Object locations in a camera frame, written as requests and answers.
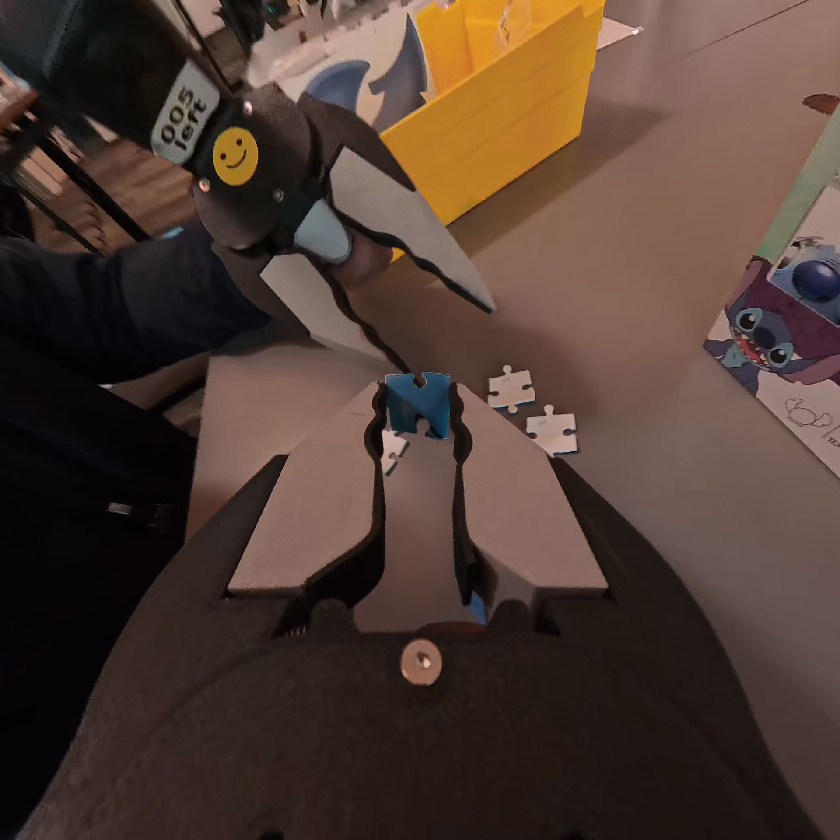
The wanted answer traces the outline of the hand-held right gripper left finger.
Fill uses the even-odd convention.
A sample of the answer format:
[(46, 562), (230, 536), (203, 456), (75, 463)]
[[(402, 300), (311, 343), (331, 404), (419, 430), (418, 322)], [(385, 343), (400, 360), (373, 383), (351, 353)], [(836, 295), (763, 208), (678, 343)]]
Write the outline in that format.
[(233, 595), (360, 603), (385, 567), (385, 388), (368, 385), (289, 453), (228, 584)]

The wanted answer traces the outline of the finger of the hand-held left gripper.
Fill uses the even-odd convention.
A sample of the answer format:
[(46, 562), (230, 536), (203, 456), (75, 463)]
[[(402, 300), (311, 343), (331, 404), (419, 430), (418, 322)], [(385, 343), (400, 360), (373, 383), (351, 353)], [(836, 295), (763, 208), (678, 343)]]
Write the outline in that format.
[(309, 256), (276, 255), (260, 277), (313, 340), (388, 364), (393, 372), (409, 372), (399, 354), (354, 312), (344, 289)]
[(370, 240), (400, 249), (447, 289), (486, 313), (496, 303), (482, 275), (380, 135), (355, 112), (302, 93), (332, 208)]

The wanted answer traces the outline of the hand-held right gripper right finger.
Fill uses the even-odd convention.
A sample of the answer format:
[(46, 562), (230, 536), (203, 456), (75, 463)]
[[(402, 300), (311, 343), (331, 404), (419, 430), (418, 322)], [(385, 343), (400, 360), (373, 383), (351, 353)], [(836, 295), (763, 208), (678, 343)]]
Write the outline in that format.
[(489, 618), (505, 601), (536, 615), (556, 597), (601, 597), (608, 583), (550, 458), (465, 385), (449, 405), (462, 604), (477, 595)]

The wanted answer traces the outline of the blue puzzle piece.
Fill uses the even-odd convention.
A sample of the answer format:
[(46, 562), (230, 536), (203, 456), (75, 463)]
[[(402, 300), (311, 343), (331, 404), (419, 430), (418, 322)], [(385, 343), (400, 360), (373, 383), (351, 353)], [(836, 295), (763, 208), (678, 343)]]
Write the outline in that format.
[(424, 372), (423, 383), (413, 374), (389, 374), (385, 378), (386, 409), (394, 433), (415, 434), (417, 422), (427, 422), (426, 437), (448, 439), (450, 387), (448, 374)]

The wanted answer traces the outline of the person's left forearm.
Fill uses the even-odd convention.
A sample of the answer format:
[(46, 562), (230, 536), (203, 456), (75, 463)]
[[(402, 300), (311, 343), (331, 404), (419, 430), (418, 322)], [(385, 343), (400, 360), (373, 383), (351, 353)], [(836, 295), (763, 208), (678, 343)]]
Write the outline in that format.
[(270, 316), (236, 288), (199, 222), (113, 255), (2, 238), (2, 336), (98, 384), (215, 350)]

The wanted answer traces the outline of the cartoon puzzle box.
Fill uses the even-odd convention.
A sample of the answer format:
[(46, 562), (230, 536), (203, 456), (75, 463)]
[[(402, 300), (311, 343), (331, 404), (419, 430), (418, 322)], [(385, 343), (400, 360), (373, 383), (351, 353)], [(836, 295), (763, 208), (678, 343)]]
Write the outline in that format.
[(839, 475), (839, 124), (830, 117), (704, 348)]

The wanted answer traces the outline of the person's left hand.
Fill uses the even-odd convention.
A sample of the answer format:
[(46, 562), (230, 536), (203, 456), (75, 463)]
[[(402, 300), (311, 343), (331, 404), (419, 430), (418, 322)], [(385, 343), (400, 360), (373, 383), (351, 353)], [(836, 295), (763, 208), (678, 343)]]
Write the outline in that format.
[(345, 290), (362, 287), (379, 276), (392, 263), (394, 255), (392, 247), (379, 245), (355, 229), (351, 229), (350, 234), (350, 256), (329, 272)]

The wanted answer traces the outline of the yellow plastic bin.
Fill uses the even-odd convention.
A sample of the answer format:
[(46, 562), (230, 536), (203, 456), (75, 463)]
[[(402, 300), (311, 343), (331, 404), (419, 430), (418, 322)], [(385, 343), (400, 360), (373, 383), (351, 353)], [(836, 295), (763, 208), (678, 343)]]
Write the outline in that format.
[(604, 1), (430, 2), (435, 95), (382, 134), (444, 224), (581, 133)]

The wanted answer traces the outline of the printed sheet with blue shapes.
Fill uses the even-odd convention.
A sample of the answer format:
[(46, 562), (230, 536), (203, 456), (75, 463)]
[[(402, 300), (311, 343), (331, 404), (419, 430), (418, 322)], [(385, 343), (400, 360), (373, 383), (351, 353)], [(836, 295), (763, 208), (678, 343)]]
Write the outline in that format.
[(307, 93), (383, 133), (438, 93), (417, 20), (423, 8), (391, 3), (336, 28), (276, 59), (271, 78), (295, 101)]

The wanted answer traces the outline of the black metal stand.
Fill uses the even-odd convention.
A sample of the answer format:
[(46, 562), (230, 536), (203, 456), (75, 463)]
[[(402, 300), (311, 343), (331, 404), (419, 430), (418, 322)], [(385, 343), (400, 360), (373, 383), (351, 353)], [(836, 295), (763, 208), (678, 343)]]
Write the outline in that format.
[(57, 140), (36, 90), (5, 73), (1, 82), (1, 141), (2, 185), (38, 209), (59, 232), (86, 251), (103, 254), (100, 247), (49, 206), (66, 182), (75, 186), (91, 208), (100, 216), (110, 218), (132, 241), (151, 238), (67, 152), (70, 145)]

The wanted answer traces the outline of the person's dark clothing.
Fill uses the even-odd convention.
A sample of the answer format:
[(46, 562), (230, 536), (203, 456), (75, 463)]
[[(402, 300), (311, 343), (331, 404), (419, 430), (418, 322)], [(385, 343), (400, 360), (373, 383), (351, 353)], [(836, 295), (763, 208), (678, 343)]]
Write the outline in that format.
[(14, 837), (183, 544), (196, 441), (2, 336), (1, 827)]

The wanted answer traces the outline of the white paper sheet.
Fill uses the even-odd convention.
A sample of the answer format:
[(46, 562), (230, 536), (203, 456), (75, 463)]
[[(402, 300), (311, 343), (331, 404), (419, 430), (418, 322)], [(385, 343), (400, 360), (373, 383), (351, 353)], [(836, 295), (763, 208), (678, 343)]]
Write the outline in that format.
[(644, 26), (628, 25), (614, 18), (604, 17), (596, 41), (596, 50), (600, 51), (643, 32)]

